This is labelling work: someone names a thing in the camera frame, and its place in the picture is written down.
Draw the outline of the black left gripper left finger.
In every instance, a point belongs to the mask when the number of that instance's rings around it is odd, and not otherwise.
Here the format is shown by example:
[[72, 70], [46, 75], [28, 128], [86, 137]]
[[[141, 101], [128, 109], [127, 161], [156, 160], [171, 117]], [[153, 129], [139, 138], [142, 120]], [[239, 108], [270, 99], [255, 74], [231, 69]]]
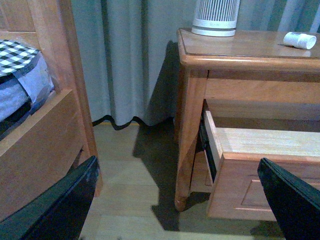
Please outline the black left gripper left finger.
[[91, 156], [0, 223], [2, 240], [77, 240], [92, 204], [99, 161]]

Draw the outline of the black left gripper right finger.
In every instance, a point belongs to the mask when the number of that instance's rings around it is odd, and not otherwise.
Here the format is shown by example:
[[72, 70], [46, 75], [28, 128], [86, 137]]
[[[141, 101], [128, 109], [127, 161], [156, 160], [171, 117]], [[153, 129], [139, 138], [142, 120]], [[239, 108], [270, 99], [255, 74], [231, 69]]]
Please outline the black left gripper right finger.
[[285, 239], [318, 240], [320, 191], [267, 158], [257, 173]]

